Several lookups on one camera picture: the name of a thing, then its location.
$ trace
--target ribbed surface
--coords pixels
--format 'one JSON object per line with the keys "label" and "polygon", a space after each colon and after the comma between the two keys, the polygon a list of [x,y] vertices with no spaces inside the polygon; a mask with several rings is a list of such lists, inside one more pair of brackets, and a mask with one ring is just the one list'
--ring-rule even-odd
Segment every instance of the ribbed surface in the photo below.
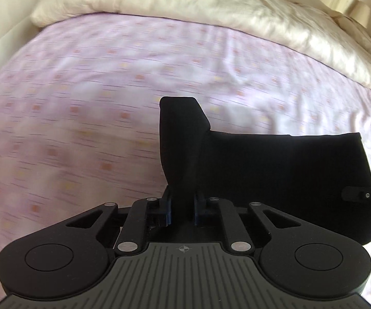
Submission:
{"label": "ribbed surface", "polygon": [[119,258],[104,280],[73,298],[37,302],[10,296],[0,309],[363,309],[360,296],[310,301],[268,283],[248,257],[217,243],[151,243],[144,253]]}

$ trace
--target lamp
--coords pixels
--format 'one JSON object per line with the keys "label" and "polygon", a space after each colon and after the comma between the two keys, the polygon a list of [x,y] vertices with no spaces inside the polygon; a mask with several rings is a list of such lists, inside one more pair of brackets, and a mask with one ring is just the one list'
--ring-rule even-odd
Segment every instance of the lamp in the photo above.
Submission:
{"label": "lamp", "polygon": [[370,17],[370,7],[360,0],[354,0],[349,16],[366,28]]}

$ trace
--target metal screw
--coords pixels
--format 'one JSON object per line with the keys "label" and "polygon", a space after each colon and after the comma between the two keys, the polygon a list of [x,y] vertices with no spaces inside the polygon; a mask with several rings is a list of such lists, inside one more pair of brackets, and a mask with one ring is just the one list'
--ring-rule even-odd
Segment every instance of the metal screw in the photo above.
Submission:
{"label": "metal screw", "polygon": [[231,244],[231,248],[237,252],[246,252],[251,249],[251,245],[245,241],[236,241]]}
{"label": "metal screw", "polygon": [[118,244],[118,250],[122,252],[132,252],[138,248],[138,245],[132,241],[124,241]]}

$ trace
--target bed sheet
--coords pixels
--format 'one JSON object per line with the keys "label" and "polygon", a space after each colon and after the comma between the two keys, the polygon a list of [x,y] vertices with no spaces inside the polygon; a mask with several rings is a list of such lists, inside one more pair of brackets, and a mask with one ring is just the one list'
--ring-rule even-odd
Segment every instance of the bed sheet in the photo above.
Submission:
{"label": "bed sheet", "polygon": [[162,96],[195,97],[217,131],[360,132],[371,168],[371,90],[322,63],[228,28],[84,15],[0,71],[0,250],[103,202],[161,196]]}

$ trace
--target black cloth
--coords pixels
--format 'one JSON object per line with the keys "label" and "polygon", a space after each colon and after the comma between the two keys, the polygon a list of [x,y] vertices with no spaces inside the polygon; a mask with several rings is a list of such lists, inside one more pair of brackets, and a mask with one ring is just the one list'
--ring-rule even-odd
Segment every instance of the black cloth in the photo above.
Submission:
{"label": "black cloth", "polygon": [[160,102],[161,163],[173,221],[193,217],[194,195],[259,201],[307,222],[371,241],[371,205],[345,202],[346,186],[371,187],[359,133],[299,136],[211,131],[194,98]]}

